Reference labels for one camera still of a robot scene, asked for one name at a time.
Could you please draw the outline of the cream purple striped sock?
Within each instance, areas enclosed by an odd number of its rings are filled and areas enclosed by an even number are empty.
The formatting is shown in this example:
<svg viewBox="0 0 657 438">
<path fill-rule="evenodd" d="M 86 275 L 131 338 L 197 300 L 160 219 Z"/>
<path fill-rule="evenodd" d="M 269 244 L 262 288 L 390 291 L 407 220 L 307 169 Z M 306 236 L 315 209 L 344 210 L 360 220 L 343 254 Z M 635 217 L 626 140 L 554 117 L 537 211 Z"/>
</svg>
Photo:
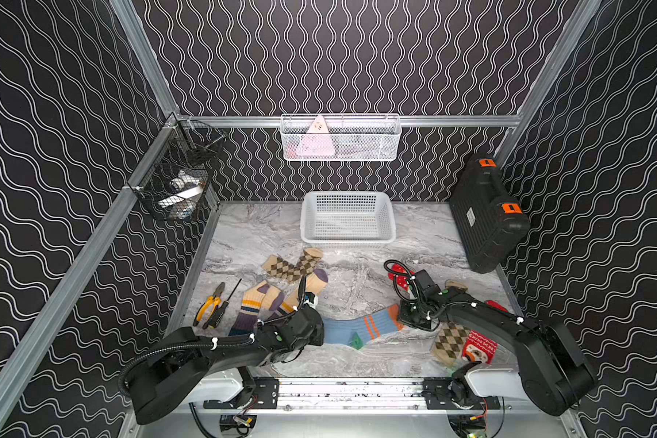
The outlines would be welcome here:
<svg viewBox="0 0 657 438">
<path fill-rule="evenodd" d="M 321 292 L 328 286 L 329 277 L 327 272 L 322 268 L 317 268 L 307 277 L 305 285 L 305 299 L 315 299 Z M 285 316 L 291 313 L 299 306 L 299 287 L 296 287 L 288 294 L 281 293 L 279 295 L 279 302 L 271 305 L 273 311 L 272 317 Z"/>
</svg>

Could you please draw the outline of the white plastic basket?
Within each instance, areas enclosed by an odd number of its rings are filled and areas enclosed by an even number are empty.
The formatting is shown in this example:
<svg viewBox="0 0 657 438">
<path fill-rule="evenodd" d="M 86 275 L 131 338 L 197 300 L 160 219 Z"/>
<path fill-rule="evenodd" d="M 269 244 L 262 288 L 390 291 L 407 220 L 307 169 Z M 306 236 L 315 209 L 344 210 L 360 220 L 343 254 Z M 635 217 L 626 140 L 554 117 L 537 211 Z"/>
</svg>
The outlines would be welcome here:
<svg viewBox="0 0 657 438">
<path fill-rule="evenodd" d="M 310 192 L 303 199 L 300 236 L 321 249 L 378 249 L 396 240 L 390 197 L 382 192 Z"/>
</svg>

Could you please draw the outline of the blue orange striped sock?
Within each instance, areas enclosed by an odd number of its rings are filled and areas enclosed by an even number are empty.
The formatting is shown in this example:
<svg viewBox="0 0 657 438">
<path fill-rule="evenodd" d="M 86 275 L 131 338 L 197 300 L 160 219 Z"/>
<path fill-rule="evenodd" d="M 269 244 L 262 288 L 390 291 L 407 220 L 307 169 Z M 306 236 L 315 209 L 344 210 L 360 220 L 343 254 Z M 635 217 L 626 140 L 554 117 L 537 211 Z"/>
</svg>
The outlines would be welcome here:
<svg viewBox="0 0 657 438">
<path fill-rule="evenodd" d="M 399 305 L 394 304 L 357 319 L 323 319 L 324 343 L 361 350 L 370 341 L 401 331 L 398 315 Z"/>
</svg>

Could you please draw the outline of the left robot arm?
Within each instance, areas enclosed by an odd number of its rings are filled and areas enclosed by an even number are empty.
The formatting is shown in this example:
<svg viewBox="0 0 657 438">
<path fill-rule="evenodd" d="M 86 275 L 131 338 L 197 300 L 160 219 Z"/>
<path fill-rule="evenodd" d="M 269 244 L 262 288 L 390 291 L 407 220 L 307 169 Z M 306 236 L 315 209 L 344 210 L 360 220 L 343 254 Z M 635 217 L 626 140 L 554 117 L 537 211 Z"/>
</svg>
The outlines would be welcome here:
<svg viewBox="0 0 657 438">
<path fill-rule="evenodd" d="M 146 425 L 177 408 L 210 373 L 283 361 L 295 350 L 321 346 L 324 338 L 323 319 L 309 306 L 245 335 L 208 338 L 183 327 L 127 363 L 118 388 L 131 400 L 136 422 Z"/>
</svg>

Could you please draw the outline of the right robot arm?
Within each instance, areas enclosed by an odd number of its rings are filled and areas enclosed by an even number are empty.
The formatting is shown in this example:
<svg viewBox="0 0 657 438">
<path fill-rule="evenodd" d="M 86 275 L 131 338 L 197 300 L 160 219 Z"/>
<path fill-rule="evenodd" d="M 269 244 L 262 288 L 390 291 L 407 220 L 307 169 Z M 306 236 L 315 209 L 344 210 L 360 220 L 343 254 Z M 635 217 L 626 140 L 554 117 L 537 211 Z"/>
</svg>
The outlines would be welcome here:
<svg viewBox="0 0 657 438">
<path fill-rule="evenodd" d="M 425 270 L 389 266 L 404 326 L 435 331 L 442 323 L 474 330 L 514 353 L 522 390 L 543 412 L 560 416 L 597 387 L 599 380 L 568 328 L 532 322 L 475 299 L 465 290 L 440 288 Z"/>
</svg>

